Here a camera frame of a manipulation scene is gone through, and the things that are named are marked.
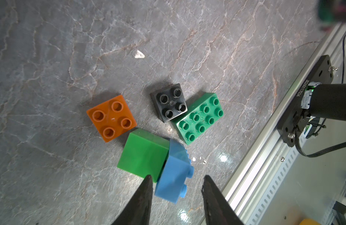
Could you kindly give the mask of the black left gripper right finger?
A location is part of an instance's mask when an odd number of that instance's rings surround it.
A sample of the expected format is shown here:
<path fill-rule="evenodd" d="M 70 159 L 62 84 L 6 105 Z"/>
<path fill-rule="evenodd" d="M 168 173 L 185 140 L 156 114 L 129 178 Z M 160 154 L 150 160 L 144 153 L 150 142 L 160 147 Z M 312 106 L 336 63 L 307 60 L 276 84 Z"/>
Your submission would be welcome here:
<path fill-rule="evenodd" d="M 204 177 L 201 192 L 207 225 L 243 225 L 209 175 Z"/>

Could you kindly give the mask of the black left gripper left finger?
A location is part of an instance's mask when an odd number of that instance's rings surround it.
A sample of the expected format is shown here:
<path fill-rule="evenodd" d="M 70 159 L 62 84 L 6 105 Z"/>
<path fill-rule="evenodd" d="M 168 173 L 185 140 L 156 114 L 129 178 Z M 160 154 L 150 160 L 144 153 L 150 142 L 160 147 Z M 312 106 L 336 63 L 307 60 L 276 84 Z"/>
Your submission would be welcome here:
<path fill-rule="evenodd" d="M 112 225 L 148 225 L 152 196 L 153 181 L 147 175 Z"/>

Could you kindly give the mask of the blue lego brick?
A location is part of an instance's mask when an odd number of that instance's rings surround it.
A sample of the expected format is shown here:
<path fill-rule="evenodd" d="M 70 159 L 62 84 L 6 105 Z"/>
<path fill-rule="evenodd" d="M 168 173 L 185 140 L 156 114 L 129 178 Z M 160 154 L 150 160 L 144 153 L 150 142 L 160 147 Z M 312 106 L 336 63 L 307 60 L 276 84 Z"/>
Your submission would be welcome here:
<path fill-rule="evenodd" d="M 155 196 L 176 204 L 187 193 L 186 179 L 194 175 L 187 149 L 174 139 L 169 140 L 169 152 L 156 184 Z"/>

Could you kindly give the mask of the small green lego brick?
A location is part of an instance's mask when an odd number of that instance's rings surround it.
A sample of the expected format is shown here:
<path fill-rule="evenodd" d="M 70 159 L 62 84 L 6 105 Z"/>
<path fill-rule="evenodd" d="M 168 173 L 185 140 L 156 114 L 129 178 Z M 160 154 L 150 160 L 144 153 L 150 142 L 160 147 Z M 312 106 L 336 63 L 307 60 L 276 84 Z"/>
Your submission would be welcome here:
<path fill-rule="evenodd" d="M 124 146 L 117 167 L 156 183 L 169 152 L 169 141 L 138 128 L 131 132 Z"/>

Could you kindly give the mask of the orange lego brick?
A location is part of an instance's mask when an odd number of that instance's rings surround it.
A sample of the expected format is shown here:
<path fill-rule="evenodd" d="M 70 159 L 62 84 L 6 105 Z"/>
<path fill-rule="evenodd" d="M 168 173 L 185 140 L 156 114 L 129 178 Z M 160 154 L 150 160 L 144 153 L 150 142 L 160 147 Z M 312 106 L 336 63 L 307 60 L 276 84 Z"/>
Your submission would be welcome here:
<path fill-rule="evenodd" d="M 105 142 L 110 142 L 137 126 L 122 95 L 87 110 L 87 115 Z"/>

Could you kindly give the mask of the black lego brick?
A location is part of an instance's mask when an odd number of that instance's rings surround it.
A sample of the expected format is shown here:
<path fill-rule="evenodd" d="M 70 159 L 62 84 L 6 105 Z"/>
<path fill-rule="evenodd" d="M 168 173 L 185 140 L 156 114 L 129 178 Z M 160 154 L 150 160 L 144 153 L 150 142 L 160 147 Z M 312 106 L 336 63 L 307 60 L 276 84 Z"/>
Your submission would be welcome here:
<path fill-rule="evenodd" d="M 171 84 L 160 90 L 150 93 L 151 100 L 157 112 L 158 118 L 163 122 L 187 112 L 188 107 L 181 89 L 181 85 Z"/>

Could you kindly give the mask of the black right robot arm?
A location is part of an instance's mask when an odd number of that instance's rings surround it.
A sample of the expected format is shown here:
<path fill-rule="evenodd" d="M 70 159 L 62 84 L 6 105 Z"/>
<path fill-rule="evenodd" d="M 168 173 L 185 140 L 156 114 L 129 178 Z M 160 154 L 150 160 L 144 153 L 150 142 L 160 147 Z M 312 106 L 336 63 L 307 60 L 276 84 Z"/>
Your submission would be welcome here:
<path fill-rule="evenodd" d="M 346 121 L 346 84 L 309 83 L 301 108 L 314 117 Z"/>

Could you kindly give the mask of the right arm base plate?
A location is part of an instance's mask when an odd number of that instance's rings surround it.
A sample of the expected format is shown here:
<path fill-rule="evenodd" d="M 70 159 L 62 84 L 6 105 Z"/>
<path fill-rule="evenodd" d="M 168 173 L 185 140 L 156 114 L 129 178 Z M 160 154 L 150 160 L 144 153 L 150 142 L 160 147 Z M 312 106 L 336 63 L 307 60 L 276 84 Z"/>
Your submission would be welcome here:
<path fill-rule="evenodd" d="M 295 138 L 299 137 L 308 124 L 310 116 L 308 109 L 314 89 L 321 84 L 331 84 L 333 74 L 331 71 L 329 55 L 322 55 L 309 72 L 299 89 L 294 92 L 294 98 L 277 124 L 277 130 L 285 144 L 295 146 Z"/>

